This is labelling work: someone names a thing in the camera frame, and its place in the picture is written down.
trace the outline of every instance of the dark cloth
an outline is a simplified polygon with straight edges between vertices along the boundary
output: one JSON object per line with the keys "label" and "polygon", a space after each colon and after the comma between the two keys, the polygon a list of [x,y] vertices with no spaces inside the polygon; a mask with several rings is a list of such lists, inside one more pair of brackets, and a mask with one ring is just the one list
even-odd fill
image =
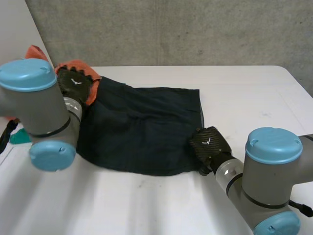
{"label": "dark cloth", "polygon": [[133,88],[103,77],[77,152],[109,169],[175,175],[202,164],[188,143],[197,128],[203,128],[199,90]]}

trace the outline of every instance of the light blue joint cap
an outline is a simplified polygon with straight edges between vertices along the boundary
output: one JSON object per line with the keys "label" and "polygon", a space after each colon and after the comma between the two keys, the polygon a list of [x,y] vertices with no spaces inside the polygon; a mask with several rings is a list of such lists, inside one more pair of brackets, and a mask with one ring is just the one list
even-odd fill
{"label": "light blue joint cap", "polygon": [[52,87],[57,77],[42,59],[21,59],[0,66],[0,86],[17,92],[36,92]]}
{"label": "light blue joint cap", "polygon": [[246,143],[246,154],[269,165],[290,163],[300,157],[302,142],[294,133],[271,127],[252,131]]}
{"label": "light blue joint cap", "polygon": [[63,141],[43,141],[34,144],[29,154],[36,168],[56,171],[66,169],[73,163],[76,149]]}
{"label": "light blue joint cap", "polygon": [[292,211],[276,214],[261,223],[253,230],[254,235],[297,235],[300,230],[300,219]]}

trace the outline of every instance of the orange cloth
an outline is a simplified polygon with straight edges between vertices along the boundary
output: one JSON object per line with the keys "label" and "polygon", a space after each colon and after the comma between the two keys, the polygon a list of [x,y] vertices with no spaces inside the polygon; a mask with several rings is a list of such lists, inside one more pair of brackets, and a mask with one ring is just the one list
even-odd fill
{"label": "orange cloth", "polygon": [[[29,49],[27,50],[26,59],[29,58],[37,58],[37,59],[43,59],[43,60],[47,60],[46,55],[44,54],[44,52],[37,46],[32,45],[31,47],[29,47]],[[83,70],[84,74],[86,76],[90,75],[93,79],[93,85],[90,89],[90,93],[89,93],[89,97],[86,101],[87,105],[91,105],[94,100],[96,99],[97,96],[97,90],[98,90],[98,86],[99,86],[99,81],[101,79],[101,76],[99,74],[97,74],[95,72],[95,70],[93,70],[88,64],[86,64],[84,61],[82,60],[70,60],[67,62],[63,62],[58,64],[58,66],[55,68],[55,73],[57,74],[59,69],[63,66],[66,66],[67,69],[71,69],[72,67],[75,67],[77,71]]]}

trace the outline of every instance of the concrete wall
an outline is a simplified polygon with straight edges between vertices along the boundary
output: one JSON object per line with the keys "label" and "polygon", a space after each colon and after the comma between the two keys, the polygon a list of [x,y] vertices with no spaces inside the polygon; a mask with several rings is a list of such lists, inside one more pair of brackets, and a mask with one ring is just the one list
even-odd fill
{"label": "concrete wall", "polygon": [[280,65],[313,95],[312,0],[26,0],[54,63]]}

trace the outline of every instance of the white table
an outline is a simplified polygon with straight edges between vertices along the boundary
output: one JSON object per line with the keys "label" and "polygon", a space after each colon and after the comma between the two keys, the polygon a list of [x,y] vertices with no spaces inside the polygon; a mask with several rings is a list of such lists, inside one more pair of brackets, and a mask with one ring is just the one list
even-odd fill
{"label": "white table", "polygon": [[[94,69],[134,87],[200,89],[206,127],[216,126],[242,161],[247,136],[255,128],[313,133],[313,99],[281,67]],[[45,173],[31,165],[28,148],[29,144],[9,146],[10,154],[0,165],[0,234],[252,234],[213,174],[152,177],[121,173],[93,166],[79,156],[69,169]],[[312,186],[296,185],[291,198],[313,206]],[[311,234],[313,220],[298,215],[300,234]]]}

